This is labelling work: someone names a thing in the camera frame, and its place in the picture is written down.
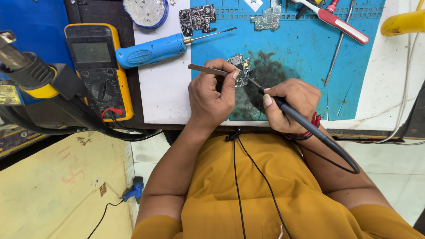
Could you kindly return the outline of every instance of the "yellow multimeter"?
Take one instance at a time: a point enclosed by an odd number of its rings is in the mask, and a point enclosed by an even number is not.
[[[77,74],[88,90],[86,103],[99,116],[108,108],[124,110],[116,120],[133,117],[125,70],[115,57],[120,48],[116,28],[106,23],[77,23],[65,27],[66,44]],[[109,114],[103,120],[113,121]]]

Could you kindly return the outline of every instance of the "white table surface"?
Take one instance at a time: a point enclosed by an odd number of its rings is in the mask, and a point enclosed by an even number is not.
[[[394,130],[405,81],[408,35],[384,37],[381,25],[390,16],[414,11],[419,0],[386,0],[360,94],[355,119],[327,121],[325,128],[357,130]],[[190,8],[190,1],[177,1],[169,7],[166,22],[158,29],[134,26],[136,44],[181,32],[179,10]],[[411,35],[413,44],[415,34]],[[186,124],[190,118],[187,86],[191,81],[190,46],[179,57],[139,67],[145,123]],[[425,79],[425,36],[420,36],[412,63],[407,119]],[[267,121],[225,121],[221,125],[269,126]]]

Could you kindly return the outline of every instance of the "hand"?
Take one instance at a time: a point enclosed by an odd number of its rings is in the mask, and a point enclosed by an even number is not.
[[[213,74],[201,72],[189,84],[192,116],[188,124],[213,131],[235,108],[235,79],[240,70],[225,59],[209,60],[204,66],[229,72],[223,81],[221,93],[215,88],[217,76]]]
[[[270,127],[281,133],[307,132],[291,117],[284,115],[271,96],[285,97],[286,102],[308,121],[312,120],[320,100],[320,90],[302,80],[291,78],[276,86],[264,89],[263,105]]]

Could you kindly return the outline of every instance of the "tiled floor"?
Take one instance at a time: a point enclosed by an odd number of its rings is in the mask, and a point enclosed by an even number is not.
[[[413,226],[425,208],[425,144],[400,146],[343,142],[341,145],[356,159],[391,206]],[[131,146],[136,176],[142,176],[146,184],[169,145],[165,136],[159,134],[148,140],[132,142]]]

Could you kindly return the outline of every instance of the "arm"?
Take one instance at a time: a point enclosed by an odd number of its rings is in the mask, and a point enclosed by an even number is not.
[[[213,74],[202,72],[189,84],[192,115],[152,171],[140,199],[136,224],[157,215],[180,220],[199,149],[235,107],[235,78],[239,70],[224,59],[207,61],[205,66],[230,73],[223,81],[221,93],[215,88],[217,79]]]
[[[285,97],[286,101],[295,110],[306,119],[311,120],[320,100],[319,89],[301,80],[289,79],[264,92],[267,93],[263,98],[264,108],[267,119],[273,129],[294,134],[307,131],[293,119],[284,116],[270,96]],[[320,126],[319,129],[331,138],[323,126]],[[314,136],[297,142],[345,168],[350,168],[340,156]],[[328,197],[348,209],[362,204],[378,204],[392,208],[362,169],[360,169],[360,174],[352,174],[335,167],[303,148],[300,149],[310,171],[319,183],[323,193]]]

